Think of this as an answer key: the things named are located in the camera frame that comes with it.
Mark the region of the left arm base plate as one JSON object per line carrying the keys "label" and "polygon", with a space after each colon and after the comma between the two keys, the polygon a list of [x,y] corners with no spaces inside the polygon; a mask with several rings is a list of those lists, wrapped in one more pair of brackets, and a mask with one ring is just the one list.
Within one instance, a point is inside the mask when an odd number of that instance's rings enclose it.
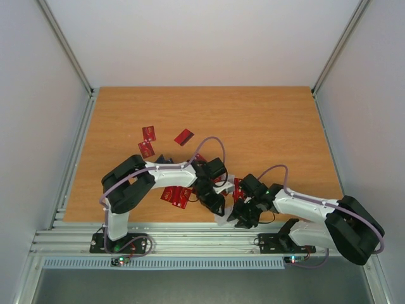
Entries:
{"label": "left arm base plate", "polygon": [[[146,246],[149,241],[146,239],[146,234],[128,233],[123,238],[112,241],[107,238],[106,246],[110,253],[114,254],[143,254],[146,252]],[[89,253],[105,254],[104,234],[102,232],[92,235],[90,242]]]}

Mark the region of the blue leather card holder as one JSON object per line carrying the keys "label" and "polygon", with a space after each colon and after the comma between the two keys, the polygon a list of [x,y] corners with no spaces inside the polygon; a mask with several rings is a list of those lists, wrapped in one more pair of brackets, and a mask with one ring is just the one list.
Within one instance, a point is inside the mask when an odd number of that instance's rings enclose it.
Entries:
{"label": "blue leather card holder", "polygon": [[165,158],[164,155],[159,155],[155,163],[157,164],[174,164],[172,158]]}

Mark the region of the white card bottom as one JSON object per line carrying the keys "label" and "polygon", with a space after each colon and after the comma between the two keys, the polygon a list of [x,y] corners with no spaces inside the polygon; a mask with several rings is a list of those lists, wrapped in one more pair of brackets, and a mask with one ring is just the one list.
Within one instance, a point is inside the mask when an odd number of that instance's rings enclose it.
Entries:
{"label": "white card bottom", "polygon": [[237,223],[237,220],[228,221],[228,218],[231,215],[232,211],[233,211],[233,207],[229,206],[229,207],[224,208],[223,216],[215,215],[215,222],[217,223],[217,225],[220,227],[223,227],[223,226],[234,227],[235,224]]}

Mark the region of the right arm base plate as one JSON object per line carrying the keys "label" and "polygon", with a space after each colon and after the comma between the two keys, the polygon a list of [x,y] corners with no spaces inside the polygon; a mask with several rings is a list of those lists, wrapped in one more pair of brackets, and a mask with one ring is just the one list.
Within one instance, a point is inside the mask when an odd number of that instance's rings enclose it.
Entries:
{"label": "right arm base plate", "polygon": [[305,254],[315,253],[314,246],[299,246],[296,245],[288,234],[258,234],[258,245],[262,254]]}

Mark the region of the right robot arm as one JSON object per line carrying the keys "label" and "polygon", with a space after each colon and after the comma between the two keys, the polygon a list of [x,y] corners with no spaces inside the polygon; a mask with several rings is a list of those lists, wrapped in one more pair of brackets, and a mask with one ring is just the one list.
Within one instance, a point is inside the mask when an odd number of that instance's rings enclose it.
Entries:
{"label": "right robot arm", "polygon": [[320,199],[297,193],[281,185],[266,186],[249,174],[239,182],[242,197],[235,201],[228,221],[236,227],[257,227],[262,213],[287,214],[291,219],[265,242],[282,253],[294,253],[306,247],[338,251],[356,265],[364,265],[370,256],[380,253],[384,230],[352,196]]}

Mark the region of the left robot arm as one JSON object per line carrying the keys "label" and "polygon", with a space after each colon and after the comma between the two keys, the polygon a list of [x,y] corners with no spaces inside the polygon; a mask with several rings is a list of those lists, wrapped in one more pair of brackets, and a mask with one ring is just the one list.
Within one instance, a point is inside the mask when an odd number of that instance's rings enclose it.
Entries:
{"label": "left robot arm", "polygon": [[209,162],[193,159],[182,163],[152,163],[140,155],[130,156],[101,181],[103,194],[99,204],[105,212],[105,252],[119,253],[130,245],[127,243],[129,214],[152,189],[192,188],[203,206],[223,216],[225,197],[222,193],[235,189],[227,180],[214,182],[225,174],[225,164],[219,158]]}

